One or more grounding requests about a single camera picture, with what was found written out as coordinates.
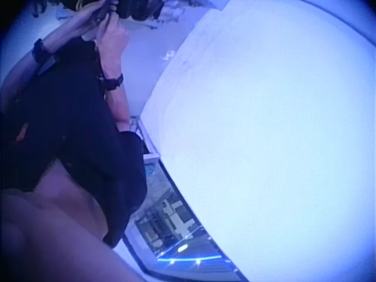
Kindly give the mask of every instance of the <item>bare skin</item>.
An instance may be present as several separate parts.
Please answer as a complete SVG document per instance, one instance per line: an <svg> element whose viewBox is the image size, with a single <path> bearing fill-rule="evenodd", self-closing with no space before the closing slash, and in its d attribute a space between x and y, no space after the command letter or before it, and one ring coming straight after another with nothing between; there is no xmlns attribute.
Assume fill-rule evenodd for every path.
<svg viewBox="0 0 376 282"><path fill-rule="evenodd" d="M70 39L92 29L91 16L103 4L104 0L100 0L87 5L53 31L43 40L46 49L54 53ZM106 78L119 77L121 54L129 35L115 13L100 24L96 41ZM3 109L11 97L27 86L38 68L31 52L15 65L2 85ZM107 93L106 101L119 131L129 130L124 86ZM59 160L46 169L33 192L6 190L1 200L2 251L17 265L20 278L41 282L141 281L103 244L108 227L102 209Z"/></svg>

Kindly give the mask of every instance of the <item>blue light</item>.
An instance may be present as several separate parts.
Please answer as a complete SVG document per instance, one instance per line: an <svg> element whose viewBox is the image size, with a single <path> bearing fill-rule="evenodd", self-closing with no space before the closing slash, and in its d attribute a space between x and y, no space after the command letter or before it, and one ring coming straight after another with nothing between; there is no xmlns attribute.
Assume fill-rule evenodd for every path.
<svg viewBox="0 0 376 282"><path fill-rule="evenodd" d="M174 262L177 262L177 261L197 261L197 260L215 260L215 259L221 259L222 256L221 255L218 255L218 256L210 256L210 257L191 257L191 258L161 258L161 259L157 259L157 261L174 261Z"/></svg>

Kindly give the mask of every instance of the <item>dark shirt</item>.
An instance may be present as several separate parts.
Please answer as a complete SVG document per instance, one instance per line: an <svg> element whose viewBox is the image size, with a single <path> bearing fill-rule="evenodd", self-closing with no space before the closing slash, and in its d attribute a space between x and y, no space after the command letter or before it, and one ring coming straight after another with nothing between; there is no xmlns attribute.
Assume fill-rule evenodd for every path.
<svg viewBox="0 0 376 282"><path fill-rule="evenodd" d="M31 191L59 159L101 206L109 228L103 241L114 247L146 197L143 142L115 125L94 43L74 39L58 55L2 116L1 187ZM25 123L25 138L16 142Z"/></svg>

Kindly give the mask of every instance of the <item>person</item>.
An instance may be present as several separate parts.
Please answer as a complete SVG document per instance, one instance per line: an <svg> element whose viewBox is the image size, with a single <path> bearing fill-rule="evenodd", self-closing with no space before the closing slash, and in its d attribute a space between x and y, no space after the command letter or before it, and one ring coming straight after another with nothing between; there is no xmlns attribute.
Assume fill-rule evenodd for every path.
<svg viewBox="0 0 376 282"><path fill-rule="evenodd" d="M81 38L104 3L38 40L2 84L2 267L20 281L139 279L112 251L147 192L118 2L95 42Z"/></svg>

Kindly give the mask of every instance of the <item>glass window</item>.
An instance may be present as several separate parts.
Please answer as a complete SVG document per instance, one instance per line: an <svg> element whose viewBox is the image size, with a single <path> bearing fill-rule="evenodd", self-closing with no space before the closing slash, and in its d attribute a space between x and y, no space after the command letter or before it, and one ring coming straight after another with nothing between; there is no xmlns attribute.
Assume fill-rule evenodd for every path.
<svg viewBox="0 0 376 282"><path fill-rule="evenodd" d="M161 162L146 167L148 193L124 241L140 268L169 281L247 281L184 201Z"/></svg>

